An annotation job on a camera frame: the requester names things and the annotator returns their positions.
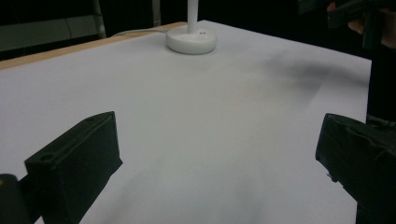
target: white pole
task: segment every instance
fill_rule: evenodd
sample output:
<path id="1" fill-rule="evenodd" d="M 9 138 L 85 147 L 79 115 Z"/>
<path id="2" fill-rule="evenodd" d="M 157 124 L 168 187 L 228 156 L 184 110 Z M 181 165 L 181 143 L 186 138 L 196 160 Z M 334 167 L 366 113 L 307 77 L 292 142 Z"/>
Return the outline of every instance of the white pole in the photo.
<path id="1" fill-rule="evenodd" d="M 188 30 L 187 34 L 192 35 L 196 30 L 196 23 L 198 22 L 198 1 L 189 0 L 188 2 Z"/>

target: white lamp base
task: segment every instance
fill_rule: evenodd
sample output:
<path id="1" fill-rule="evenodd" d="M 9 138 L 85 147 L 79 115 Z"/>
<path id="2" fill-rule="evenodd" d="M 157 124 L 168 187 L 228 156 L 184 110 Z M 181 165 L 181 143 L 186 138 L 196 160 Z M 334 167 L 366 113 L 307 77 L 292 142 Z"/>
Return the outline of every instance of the white lamp base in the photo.
<path id="1" fill-rule="evenodd" d="M 187 27 L 177 27 L 166 34 L 166 46 L 183 54 L 206 54 L 215 48 L 216 43 L 215 33 L 206 29 L 188 34 Z"/>

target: white table surface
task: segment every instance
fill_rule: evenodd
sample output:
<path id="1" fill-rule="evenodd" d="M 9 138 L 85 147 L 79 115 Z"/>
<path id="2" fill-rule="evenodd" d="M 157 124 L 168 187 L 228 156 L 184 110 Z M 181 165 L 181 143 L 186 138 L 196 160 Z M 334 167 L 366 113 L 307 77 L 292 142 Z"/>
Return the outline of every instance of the white table surface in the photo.
<path id="1" fill-rule="evenodd" d="M 154 34 L 0 70 L 0 173 L 115 111 L 124 164 L 81 223 L 354 223 L 315 150 L 325 113 L 364 121 L 371 62 L 198 24 L 206 55 Z"/>

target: person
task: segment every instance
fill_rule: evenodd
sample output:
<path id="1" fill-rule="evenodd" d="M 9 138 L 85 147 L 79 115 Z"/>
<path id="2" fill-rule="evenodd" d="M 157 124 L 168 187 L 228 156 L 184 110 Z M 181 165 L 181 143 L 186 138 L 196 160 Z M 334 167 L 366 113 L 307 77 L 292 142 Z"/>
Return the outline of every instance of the person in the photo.
<path id="1" fill-rule="evenodd" d="M 328 11 L 335 10 L 331 2 Z M 396 121 L 396 12 L 387 8 L 384 13 L 382 46 L 375 49 L 372 56 L 367 114 L 380 119 Z M 360 35 L 365 31 L 364 16 L 348 23 L 348 27 Z"/>

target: hand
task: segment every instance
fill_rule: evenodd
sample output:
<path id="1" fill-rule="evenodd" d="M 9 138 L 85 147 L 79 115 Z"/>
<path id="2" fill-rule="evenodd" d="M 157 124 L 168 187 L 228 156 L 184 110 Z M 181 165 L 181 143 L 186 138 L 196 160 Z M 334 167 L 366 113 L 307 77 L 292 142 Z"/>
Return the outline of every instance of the hand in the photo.
<path id="1" fill-rule="evenodd" d="M 336 5 L 334 2 L 331 2 L 329 6 L 327 7 L 328 11 L 335 10 Z M 385 20 L 384 20 L 384 31 L 382 33 L 382 40 L 381 43 L 384 46 L 387 46 L 388 48 L 391 49 L 396 49 L 396 13 L 395 12 L 389 12 L 387 9 L 381 10 L 385 14 Z M 357 32 L 360 35 L 364 34 L 364 26 L 365 23 L 365 17 L 362 16 L 359 19 L 356 19 L 354 21 L 350 21 L 348 23 L 348 27 Z"/>

